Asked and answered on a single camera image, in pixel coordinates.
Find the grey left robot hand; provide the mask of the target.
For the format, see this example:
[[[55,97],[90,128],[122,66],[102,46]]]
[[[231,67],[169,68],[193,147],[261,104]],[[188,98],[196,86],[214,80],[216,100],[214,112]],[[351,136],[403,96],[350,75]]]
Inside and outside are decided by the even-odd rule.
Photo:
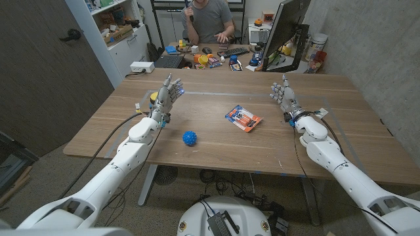
[[[150,111],[149,118],[161,123],[170,122],[169,112],[171,111],[175,101],[184,94],[181,78],[172,80],[170,73],[164,80],[163,85],[158,90],[154,105]]]

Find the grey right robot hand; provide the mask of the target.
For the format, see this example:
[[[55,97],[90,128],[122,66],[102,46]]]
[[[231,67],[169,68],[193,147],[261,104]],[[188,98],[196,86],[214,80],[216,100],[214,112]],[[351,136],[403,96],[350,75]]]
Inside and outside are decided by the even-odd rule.
[[[283,111],[285,120],[296,122],[305,115],[304,109],[296,99],[294,90],[290,87],[286,74],[282,75],[283,84],[273,83],[270,97],[274,99]]]

